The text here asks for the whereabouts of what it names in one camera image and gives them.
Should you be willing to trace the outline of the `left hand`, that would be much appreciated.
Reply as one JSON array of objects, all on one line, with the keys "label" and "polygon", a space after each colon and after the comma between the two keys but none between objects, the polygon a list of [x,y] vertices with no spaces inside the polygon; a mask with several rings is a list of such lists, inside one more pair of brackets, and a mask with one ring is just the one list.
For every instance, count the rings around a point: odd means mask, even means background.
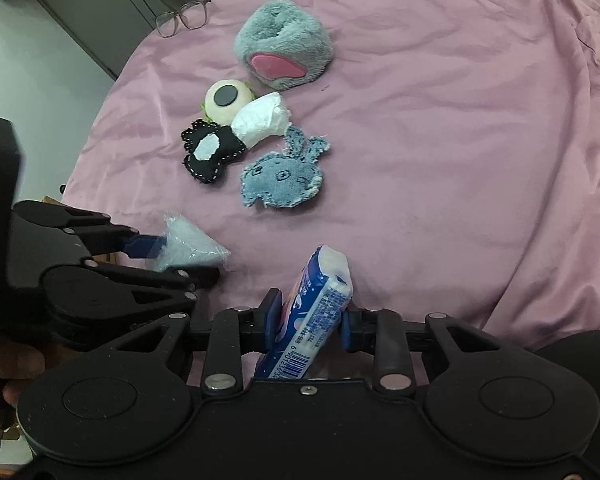
[{"label": "left hand", "polygon": [[20,394],[45,370],[41,352],[0,338],[0,432],[14,422]]}]

